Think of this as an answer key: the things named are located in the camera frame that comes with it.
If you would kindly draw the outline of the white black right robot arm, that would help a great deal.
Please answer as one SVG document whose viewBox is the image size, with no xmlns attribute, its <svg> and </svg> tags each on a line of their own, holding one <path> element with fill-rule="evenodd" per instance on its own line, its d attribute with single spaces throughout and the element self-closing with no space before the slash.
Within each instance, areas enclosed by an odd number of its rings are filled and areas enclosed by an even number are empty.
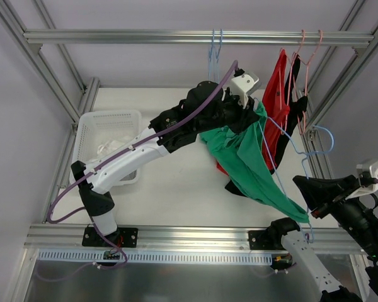
<svg viewBox="0 0 378 302">
<path fill-rule="evenodd" d="M 337 251 L 362 251 L 371 262 L 365 268 L 369 288 L 378 297 L 378 217 L 374 209 L 365 206 L 358 191 L 378 186 L 378 178 L 347 176 L 341 179 L 293 178 L 315 218 L 332 216 L 346 235 L 346 242 Z M 298 227 L 277 228 L 269 233 L 270 245 L 287 250 L 298 266 L 312 280 L 319 301 L 360 301 L 337 281 L 308 247 Z"/>
</svg>

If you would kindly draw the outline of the green tank top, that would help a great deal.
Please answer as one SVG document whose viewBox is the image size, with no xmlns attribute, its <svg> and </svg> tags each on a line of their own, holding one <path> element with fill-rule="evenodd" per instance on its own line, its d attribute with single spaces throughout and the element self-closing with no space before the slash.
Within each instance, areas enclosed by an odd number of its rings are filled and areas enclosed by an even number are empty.
<svg viewBox="0 0 378 302">
<path fill-rule="evenodd" d="M 299 223 L 309 223 L 306 211 L 286 197 L 266 166 L 261 152 L 267 120 L 264 105 L 259 104 L 255 113 L 260 119 L 240 134 L 225 126 L 201 133 L 200 139 L 247 198 L 271 206 Z"/>
</svg>

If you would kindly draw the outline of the red tank top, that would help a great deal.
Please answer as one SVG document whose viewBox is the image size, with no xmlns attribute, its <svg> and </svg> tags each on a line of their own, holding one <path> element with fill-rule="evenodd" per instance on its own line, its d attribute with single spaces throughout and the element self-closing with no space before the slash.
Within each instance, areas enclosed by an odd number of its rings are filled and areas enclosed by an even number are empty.
<svg viewBox="0 0 378 302">
<path fill-rule="evenodd" d="M 289 76 L 287 80 L 284 79 L 286 66 L 287 54 L 285 50 L 281 50 L 275 68 L 273 70 L 273 74 L 266 86 L 262 103 L 269 117 L 274 119 L 274 121 L 284 130 L 290 130 L 290 107 L 286 105 Z M 298 65 L 296 65 L 293 72 L 294 79 L 296 80 L 299 73 Z M 266 121 L 264 134 L 272 153 L 275 165 L 278 167 L 278 165 L 281 163 L 289 139 L 284 134 L 281 134 L 279 130 L 274 127 L 271 121 Z M 268 170 L 271 173 L 274 173 L 264 143 L 262 144 L 262 156 L 265 160 L 265 164 L 268 167 Z"/>
</svg>

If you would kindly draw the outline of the white tank top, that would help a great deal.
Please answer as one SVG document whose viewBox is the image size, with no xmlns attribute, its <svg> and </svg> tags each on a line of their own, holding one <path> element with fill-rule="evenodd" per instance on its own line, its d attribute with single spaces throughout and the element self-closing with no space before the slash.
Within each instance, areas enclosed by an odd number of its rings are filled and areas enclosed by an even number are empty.
<svg viewBox="0 0 378 302">
<path fill-rule="evenodd" d="M 104 157 L 120 147 L 123 147 L 125 144 L 129 143 L 132 140 L 130 136 L 122 136 L 115 138 L 108 138 L 105 141 L 102 141 L 98 147 L 96 154 L 98 157 Z"/>
</svg>

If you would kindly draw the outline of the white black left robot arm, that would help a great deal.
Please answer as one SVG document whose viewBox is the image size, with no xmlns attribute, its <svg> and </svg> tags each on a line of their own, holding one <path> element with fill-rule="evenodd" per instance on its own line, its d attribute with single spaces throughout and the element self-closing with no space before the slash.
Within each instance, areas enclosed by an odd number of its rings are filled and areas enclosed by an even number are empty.
<svg viewBox="0 0 378 302">
<path fill-rule="evenodd" d="M 178 105 L 151 120 L 128 147 L 121 147 L 92 164 L 75 161 L 71 165 L 72 174 L 81 201 L 97 228 L 98 241 L 111 246 L 120 240 L 112 213 L 115 203 L 109 192 L 119 180 L 153 160 L 194 143 L 200 133 L 224 126 L 234 133 L 245 131 L 258 120 L 251 97 L 258 86 L 258 81 L 249 77 L 231 79 L 227 89 L 203 81 L 189 90 Z"/>
</svg>

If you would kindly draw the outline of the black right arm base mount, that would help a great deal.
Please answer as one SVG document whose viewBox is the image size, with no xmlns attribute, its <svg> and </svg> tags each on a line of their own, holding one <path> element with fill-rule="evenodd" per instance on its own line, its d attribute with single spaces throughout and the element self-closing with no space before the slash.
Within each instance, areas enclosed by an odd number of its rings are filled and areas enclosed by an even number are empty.
<svg viewBox="0 0 378 302">
<path fill-rule="evenodd" d="M 264 230 L 248 231 L 250 250 L 285 250 L 281 239 L 289 232 L 300 231 L 300 226 L 291 218 L 281 218 L 270 223 Z"/>
</svg>

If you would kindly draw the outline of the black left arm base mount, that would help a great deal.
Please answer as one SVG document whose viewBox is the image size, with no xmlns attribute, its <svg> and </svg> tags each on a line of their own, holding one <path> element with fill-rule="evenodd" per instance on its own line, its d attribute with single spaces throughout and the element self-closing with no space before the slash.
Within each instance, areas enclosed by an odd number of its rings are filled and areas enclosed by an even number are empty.
<svg viewBox="0 0 378 302">
<path fill-rule="evenodd" d="M 138 228 L 118 227 L 116 232 L 106 235 L 105 238 L 122 248 L 136 248 L 138 239 Z M 104 241 L 94 228 L 94 225 L 88 225 L 84 229 L 84 235 L 81 245 L 83 247 L 111 247 Z"/>
</svg>

